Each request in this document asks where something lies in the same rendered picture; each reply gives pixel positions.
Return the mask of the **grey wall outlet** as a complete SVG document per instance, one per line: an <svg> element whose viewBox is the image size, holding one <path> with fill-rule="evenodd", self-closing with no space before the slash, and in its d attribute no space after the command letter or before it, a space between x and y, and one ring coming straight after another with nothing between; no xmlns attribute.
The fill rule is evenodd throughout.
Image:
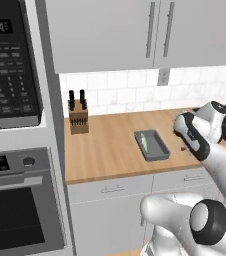
<svg viewBox="0 0 226 256"><path fill-rule="evenodd" d="M169 68L161 68L159 70L158 74L158 86L165 86L169 82L169 77L170 77L170 69Z"/></svg>

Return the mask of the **pale green fish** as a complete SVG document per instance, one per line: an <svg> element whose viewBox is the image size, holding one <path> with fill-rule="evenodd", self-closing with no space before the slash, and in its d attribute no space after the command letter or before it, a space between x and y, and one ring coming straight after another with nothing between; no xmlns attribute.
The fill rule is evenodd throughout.
<svg viewBox="0 0 226 256"><path fill-rule="evenodd" d="M143 133L141 133L140 136L141 136L141 143L142 143L142 146L143 146L146 154L150 154L148 144L147 144L147 139L146 139L145 135Z"/></svg>

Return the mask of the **wooden knife block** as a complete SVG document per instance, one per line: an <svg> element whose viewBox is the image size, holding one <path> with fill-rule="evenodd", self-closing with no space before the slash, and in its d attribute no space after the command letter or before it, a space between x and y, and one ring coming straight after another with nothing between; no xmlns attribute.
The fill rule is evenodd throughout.
<svg viewBox="0 0 226 256"><path fill-rule="evenodd" d="M89 132L88 107L85 91L79 92L80 98L76 99L74 91L69 91L68 112L71 134L84 134Z"/></svg>

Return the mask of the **grey drawer front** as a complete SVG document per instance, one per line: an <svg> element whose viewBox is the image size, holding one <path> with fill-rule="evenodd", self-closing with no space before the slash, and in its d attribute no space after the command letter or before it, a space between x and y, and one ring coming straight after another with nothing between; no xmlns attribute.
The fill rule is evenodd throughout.
<svg viewBox="0 0 226 256"><path fill-rule="evenodd" d="M185 175L203 175L204 180L184 181ZM203 167L162 172L154 175L153 192L188 192L214 198L219 190Z"/></svg>
<svg viewBox="0 0 226 256"><path fill-rule="evenodd" d="M71 204L103 200L114 197L149 193L152 188L153 175L133 176L119 179L102 180L95 182L68 185L68 194ZM104 187L124 186L125 190L114 193L101 193Z"/></svg>

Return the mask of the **black microwave oven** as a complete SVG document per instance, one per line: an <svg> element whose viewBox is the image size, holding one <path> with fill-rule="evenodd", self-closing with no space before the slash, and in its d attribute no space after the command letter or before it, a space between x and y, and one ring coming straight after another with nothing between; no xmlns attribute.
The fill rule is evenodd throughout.
<svg viewBox="0 0 226 256"><path fill-rule="evenodd" d="M39 89L24 0L0 0L0 129L41 122Z"/></svg>

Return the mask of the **steel built-in oven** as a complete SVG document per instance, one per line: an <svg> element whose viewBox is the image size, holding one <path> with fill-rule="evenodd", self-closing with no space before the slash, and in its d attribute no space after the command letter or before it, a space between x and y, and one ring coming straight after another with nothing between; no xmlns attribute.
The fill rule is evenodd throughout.
<svg viewBox="0 0 226 256"><path fill-rule="evenodd" d="M33 166L23 159L33 157ZM48 150L0 152L0 185L43 177L41 185L0 191L0 256L29 256L64 247Z"/></svg>

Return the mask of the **wide grey cupboard door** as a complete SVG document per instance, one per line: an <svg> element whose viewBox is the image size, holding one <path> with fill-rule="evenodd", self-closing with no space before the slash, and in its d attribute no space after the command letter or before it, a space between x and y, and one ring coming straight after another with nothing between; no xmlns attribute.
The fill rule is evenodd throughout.
<svg viewBox="0 0 226 256"><path fill-rule="evenodd" d="M148 69L150 3L157 0L45 0L57 73Z"/></svg>

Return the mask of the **round oven knob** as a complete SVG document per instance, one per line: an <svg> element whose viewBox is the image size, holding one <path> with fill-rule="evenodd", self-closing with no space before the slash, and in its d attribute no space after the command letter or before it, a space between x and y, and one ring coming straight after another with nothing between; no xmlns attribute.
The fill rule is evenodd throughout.
<svg viewBox="0 0 226 256"><path fill-rule="evenodd" d="M25 157L23 159L23 165L25 167L30 167L30 166L33 166L35 163L35 159L33 157Z"/></svg>

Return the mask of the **grey container tray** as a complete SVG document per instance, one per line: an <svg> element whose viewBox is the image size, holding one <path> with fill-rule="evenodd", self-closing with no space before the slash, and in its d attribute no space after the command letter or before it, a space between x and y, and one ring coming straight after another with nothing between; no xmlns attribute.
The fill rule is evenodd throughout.
<svg viewBox="0 0 226 256"><path fill-rule="evenodd" d="M147 144L150 154L146 154L142 143L141 143L141 133L143 133L147 139ZM141 130L134 132L135 140L142 152L144 159L147 162L166 160L170 156L170 151L157 133L156 130Z"/></svg>

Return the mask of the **grey base cupboard door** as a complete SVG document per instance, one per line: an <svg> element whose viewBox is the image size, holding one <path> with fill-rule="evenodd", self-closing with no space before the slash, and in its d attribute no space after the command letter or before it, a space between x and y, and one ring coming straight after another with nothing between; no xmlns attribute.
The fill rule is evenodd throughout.
<svg viewBox="0 0 226 256"><path fill-rule="evenodd" d="M139 249L145 227L141 225L143 195L132 195L70 206L76 256L105 256Z"/></svg>

